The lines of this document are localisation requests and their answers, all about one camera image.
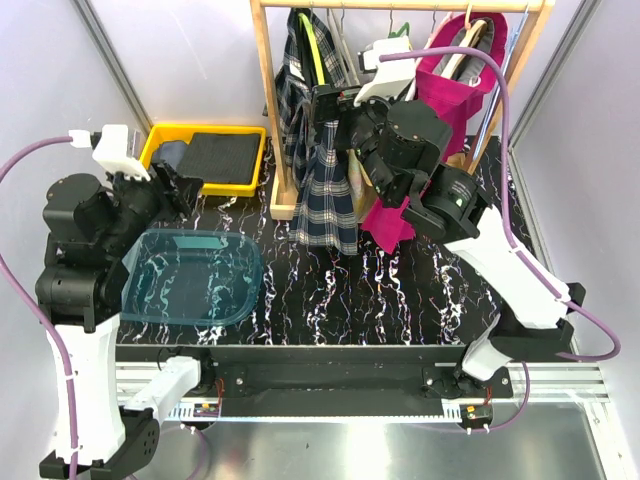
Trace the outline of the yellow-green hanger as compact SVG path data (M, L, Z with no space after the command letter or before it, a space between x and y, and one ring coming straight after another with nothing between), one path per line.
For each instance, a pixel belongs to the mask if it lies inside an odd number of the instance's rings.
M313 84L324 85L325 77L324 77L323 63L322 63L322 58L319 52L315 33L313 30L313 25L309 20L309 17L304 13L299 13L298 18L301 26L304 28L304 31L307 35L309 49L310 49L312 60L313 60L314 71L315 71Z

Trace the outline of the green hanger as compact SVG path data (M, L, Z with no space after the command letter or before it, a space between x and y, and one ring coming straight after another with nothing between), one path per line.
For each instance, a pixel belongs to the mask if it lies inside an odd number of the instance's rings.
M388 33L388 37L389 38L399 38L399 37L409 36L409 35L410 35L410 23L409 22L405 22L404 24L402 24L400 26L399 29L390 30L389 33Z

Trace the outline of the navy plaid skirt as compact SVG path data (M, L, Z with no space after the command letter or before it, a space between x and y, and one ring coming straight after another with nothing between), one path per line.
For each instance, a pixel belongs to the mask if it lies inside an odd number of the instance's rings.
M347 177L347 155L334 146L337 123L318 130L310 119L313 75L308 43L313 29L324 83L345 87L346 78L327 26L309 9L291 9L287 19L282 66L276 75L276 98L284 162L297 190L289 238L310 247L335 247L344 255L358 251L358 222Z

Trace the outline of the floral pastel garment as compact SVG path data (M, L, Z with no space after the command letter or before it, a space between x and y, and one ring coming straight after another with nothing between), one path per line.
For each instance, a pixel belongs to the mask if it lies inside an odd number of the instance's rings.
M348 181L351 189L354 211L360 214L365 203L365 182L362 176L361 164L353 149L348 153Z

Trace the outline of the pink hanger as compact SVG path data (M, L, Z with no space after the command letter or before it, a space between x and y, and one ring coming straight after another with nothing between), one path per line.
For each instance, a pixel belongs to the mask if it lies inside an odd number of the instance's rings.
M472 2L469 1L465 10L465 17L464 17L464 27L466 30L470 30L472 28L472 22L471 22L472 8L473 8Z

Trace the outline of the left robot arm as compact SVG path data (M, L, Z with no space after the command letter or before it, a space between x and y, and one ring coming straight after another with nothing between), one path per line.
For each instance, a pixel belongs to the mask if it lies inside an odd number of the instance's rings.
M90 174L53 184L43 218L49 227L45 267L35 285L52 323L61 402L57 440L41 462L44 478L125 479L152 460L160 425L188 392L208 394L216 372L199 357L175 356L124 405L117 400L116 337L129 272L123 260L157 220L190 215L203 182L170 165L152 165L142 180L118 173L107 189Z

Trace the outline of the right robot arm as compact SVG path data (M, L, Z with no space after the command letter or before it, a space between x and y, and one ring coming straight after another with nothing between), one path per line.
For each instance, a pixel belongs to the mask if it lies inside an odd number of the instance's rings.
M413 229L472 266L503 305L456 366L431 374L426 386L442 399L481 396L510 361L569 350L569 302L584 288L550 274L503 225L499 209L467 172L443 162L451 127L420 100L380 96L357 102L354 88L314 88L312 131L335 125L335 145L351 149L386 207L398 207Z

